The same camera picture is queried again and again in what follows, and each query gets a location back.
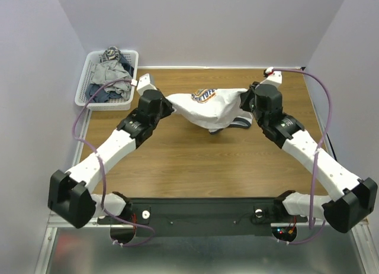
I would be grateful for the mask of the white printed tank top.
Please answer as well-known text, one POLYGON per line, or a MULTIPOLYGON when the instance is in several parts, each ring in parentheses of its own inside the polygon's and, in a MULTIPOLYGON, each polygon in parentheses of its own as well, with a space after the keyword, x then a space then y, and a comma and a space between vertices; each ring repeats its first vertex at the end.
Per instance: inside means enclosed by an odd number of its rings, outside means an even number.
POLYGON ((199 89, 191 94, 171 94, 166 98, 174 113, 215 134, 225 128, 251 127, 252 114, 240 108, 240 96, 246 91, 244 88, 199 89))

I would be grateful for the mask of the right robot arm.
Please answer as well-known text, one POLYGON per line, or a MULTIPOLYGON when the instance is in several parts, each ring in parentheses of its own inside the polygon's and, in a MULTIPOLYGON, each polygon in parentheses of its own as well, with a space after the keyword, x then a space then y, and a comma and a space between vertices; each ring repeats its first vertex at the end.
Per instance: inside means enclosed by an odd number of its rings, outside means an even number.
POLYGON ((326 196, 285 192, 272 207, 276 219, 285 221, 292 215, 317 218, 347 233, 373 212, 377 183, 359 178, 318 146, 304 125, 284 113, 276 86, 254 82, 240 98, 241 109, 252 113, 265 137, 299 161, 327 191, 326 196))

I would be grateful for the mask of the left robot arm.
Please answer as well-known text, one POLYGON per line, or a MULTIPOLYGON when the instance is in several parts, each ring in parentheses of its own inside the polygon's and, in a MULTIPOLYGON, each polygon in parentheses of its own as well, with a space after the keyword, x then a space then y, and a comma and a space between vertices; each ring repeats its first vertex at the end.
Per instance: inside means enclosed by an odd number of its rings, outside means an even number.
POLYGON ((121 120, 109 138, 82 162, 50 178, 48 207, 76 228, 87 224, 95 215, 92 191, 98 182, 121 159, 138 149, 152 134, 158 122, 170 116, 172 104, 157 89, 148 89, 138 106, 121 120))

